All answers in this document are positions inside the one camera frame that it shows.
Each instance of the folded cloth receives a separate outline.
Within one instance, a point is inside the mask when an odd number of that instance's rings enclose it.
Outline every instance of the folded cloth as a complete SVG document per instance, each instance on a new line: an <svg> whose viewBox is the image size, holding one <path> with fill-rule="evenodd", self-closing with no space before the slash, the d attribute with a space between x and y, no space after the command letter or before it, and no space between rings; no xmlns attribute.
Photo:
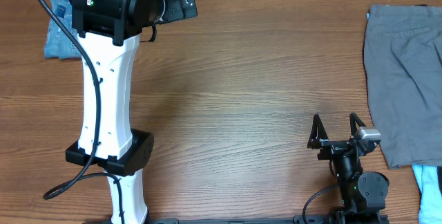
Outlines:
<svg viewBox="0 0 442 224"><path fill-rule="evenodd" d="M436 166L413 165L417 185L421 190L420 224L442 224L442 195Z"/></svg>
<svg viewBox="0 0 442 224"><path fill-rule="evenodd" d="M74 37L77 37L77 30L72 28L72 6L69 0L50 0L50 3L52 11L58 19ZM81 57L77 47L73 45L52 19L49 21L48 36L44 46L44 57L58 57L60 59Z"/></svg>
<svg viewBox="0 0 442 224"><path fill-rule="evenodd" d="M390 168L442 165L442 8L372 6L368 104Z"/></svg>

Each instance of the bright blue cloth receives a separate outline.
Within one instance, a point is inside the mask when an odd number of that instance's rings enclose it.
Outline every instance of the bright blue cloth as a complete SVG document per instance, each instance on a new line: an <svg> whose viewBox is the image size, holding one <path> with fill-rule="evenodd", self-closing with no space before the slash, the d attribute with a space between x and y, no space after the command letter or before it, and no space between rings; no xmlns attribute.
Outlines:
<svg viewBox="0 0 442 224"><path fill-rule="evenodd" d="M442 195L437 166L412 165L417 185L422 193L420 224L442 224Z"/></svg>
<svg viewBox="0 0 442 224"><path fill-rule="evenodd" d="M58 19L74 37L77 37L77 30L72 28L72 6L69 0L50 0L50 3L52 11ZM49 21L44 57L58 57L60 59L81 57L78 49L52 19Z"/></svg>

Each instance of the light blue fabric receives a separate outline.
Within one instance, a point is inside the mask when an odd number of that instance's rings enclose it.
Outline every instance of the light blue fabric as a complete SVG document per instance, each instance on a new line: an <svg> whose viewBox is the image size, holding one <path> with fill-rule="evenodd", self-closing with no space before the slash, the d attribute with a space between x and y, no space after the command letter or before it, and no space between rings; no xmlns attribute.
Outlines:
<svg viewBox="0 0 442 224"><path fill-rule="evenodd" d="M67 27L70 33L77 37L77 30L72 28L72 6L69 0L50 0L52 11L58 19ZM80 52L51 19L49 21L48 36L44 46L44 57L80 58Z"/></svg>
<svg viewBox="0 0 442 224"><path fill-rule="evenodd" d="M417 185L422 193L420 224L442 224L442 195L437 178L437 167L412 165Z"/></svg>

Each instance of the wooden surface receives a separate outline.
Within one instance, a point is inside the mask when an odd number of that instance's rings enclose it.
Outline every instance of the wooden surface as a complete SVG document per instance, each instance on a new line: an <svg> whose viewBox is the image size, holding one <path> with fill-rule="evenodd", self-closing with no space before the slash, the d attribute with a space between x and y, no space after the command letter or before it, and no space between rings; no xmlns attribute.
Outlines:
<svg viewBox="0 0 442 224"><path fill-rule="evenodd" d="M196 19L160 26L140 44L132 127L155 134L144 169L153 218L290 217L334 183L307 149L319 113L332 139L354 111L371 124L362 47L373 3L442 0L196 0ZM79 60L44 59L48 16L36 0L0 0L0 223L80 223L111 215L105 178L42 194L80 169L64 160L79 137ZM149 38L149 31L142 39ZM412 170L389 170L379 149L366 171L391 182L392 223L416 223ZM90 171L100 171L93 167ZM318 197L308 213L339 205Z"/></svg>

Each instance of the wooden table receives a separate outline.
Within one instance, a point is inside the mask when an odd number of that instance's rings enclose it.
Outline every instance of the wooden table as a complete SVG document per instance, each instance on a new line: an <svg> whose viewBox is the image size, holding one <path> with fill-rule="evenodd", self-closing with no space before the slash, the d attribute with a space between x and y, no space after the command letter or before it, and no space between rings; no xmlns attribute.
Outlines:
<svg viewBox="0 0 442 224"><path fill-rule="evenodd" d="M132 127L155 134L144 169L153 218L301 213L334 183L328 162L307 149L313 115L332 139L349 137L352 111L371 124L362 57L369 6L442 2L196 1L198 18L160 26L154 44L140 44L133 69ZM0 223L109 217L105 178L41 198L80 169L64 150L81 130L81 64L44 59L48 16L36 0L0 0L0 9ZM389 170L380 149L362 163L390 179L383 213L392 223L416 223L411 168ZM339 204L338 191L327 193L307 213Z"/></svg>

